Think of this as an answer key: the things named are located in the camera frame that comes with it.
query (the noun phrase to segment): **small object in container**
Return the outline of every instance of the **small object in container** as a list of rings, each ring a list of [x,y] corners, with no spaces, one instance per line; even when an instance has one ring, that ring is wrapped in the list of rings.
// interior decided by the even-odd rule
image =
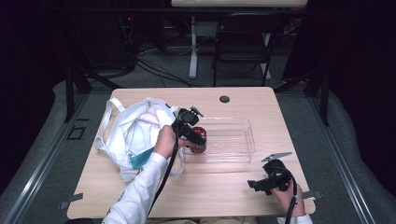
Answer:
[[[206,130],[201,127],[193,127],[192,130],[195,133],[200,134],[206,140]],[[190,151],[195,154],[203,153],[206,150],[206,143],[203,145],[192,145],[190,146]]]

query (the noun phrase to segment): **grommet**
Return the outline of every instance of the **grommet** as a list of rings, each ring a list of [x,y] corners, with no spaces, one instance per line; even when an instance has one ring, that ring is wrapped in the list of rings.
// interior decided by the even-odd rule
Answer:
[[[222,103],[226,104],[226,103],[230,102],[230,97],[222,95],[222,96],[220,96],[220,101]]]

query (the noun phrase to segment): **black object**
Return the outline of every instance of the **black object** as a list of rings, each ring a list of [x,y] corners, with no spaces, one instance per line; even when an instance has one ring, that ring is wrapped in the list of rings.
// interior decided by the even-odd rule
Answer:
[[[282,20],[266,13],[232,13],[220,19],[216,30],[216,46],[212,68],[216,87],[217,63],[266,63],[262,86],[271,61],[274,37],[283,28]],[[270,34],[265,45],[262,34]]]
[[[265,191],[266,195],[272,194],[271,189],[279,188],[282,191],[288,189],[291,176],[282,161],[268,161],[262,168],[268,174],[268,178],[259,181],[248,180],[248,185],[252,189]]]
[[[198,114],[201,113],[195,107],[192,107],[191,111],[181,108],[178,112],[177,119],[172,124],[172,128],[177,134],[177,137],[184,136],[194,144],[204,145],[206,140],[191,128],[191,126],[198,123]]]

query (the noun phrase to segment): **white bag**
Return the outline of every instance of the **white bag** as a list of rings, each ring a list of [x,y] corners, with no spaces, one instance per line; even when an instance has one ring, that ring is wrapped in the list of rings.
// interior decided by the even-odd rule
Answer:
[[[113,105],[120,111],[114,120],[109,137],[105,142],[104,134],[110,121]],[[131,182],[138,174],[154,149],[160,129],[164,125],[172,125],[176,119],[178,107],[169,106],[165,101],[146,98],[125,109],[117,98],[106,102],[99,136],[94,140],[96,148],[105,150],[107,155],[120,168],[120,176],[124,182]],[[183,172],[184,162],[178,172]]]

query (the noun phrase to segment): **person's arm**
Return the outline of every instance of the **person's arm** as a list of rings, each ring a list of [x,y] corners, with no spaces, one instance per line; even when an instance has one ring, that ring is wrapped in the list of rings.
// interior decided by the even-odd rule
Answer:
[[[279,205],[285,214],[289,211],[289,206],[291,202],[291,197],[293,195],[293,182],[289,182],[289,188],[286,191],[282,191],[280,189],[272,189],[273,194],[276,196],[279,201]],[[286,219],[284,217],[279,217],[277,222],[279,224],[284,224]],[[303,191],[301,186],[297,184],[297,201],[294,205],[293,212],[291,214],[290,224],[311,224],[311,217],[305,212],[305,204],[303,198]]]
[[[149,209],[166,171],[167,158],[172,155],[175,139],[175,133],[170,126],[164,126],[160,130],[154,151],[147,163],[122,193],[119,201],[111,206],[103,224],[146,223]],[[180,147],[189,143],[187,140],[178,140]]]

